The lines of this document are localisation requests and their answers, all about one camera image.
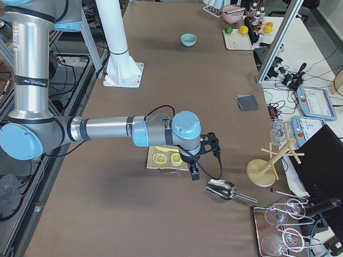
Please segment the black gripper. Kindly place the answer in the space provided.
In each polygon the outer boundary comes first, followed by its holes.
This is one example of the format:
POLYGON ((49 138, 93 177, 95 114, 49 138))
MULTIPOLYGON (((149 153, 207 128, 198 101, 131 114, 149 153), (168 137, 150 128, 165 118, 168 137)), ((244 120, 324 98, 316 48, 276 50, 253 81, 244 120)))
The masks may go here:
POLYGON ((217 159, 220 158, 219 139, 213 132, 200 135, 200 148, 195 153, 191 153, 191 150, 185 150, 184 148, 179 148, 179 150, 182 161, 185 163, 195 163, 194 165, 189 165, 192 181, 200 179, 197 162, 201 156, 212 153, 217 159))

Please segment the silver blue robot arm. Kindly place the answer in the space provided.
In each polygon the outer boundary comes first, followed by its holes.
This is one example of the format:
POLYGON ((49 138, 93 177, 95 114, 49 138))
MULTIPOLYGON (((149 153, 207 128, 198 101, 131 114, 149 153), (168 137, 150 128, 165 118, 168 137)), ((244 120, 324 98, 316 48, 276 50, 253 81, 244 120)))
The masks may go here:
POLYGON ((176 146, 199 179, 199 158, 220 157, 214 133, 202 134, 191 111, 173 118, 127 116, 88 118, 54 116, 48 109, 49 32, 78 32, 83 25, 81 1, 5 1, 12 21, 14 55, 14 110, 1 128, 1 148, 18 160, 30 160, 59 146, 97 138, 131 138, 138 147, 176 146))

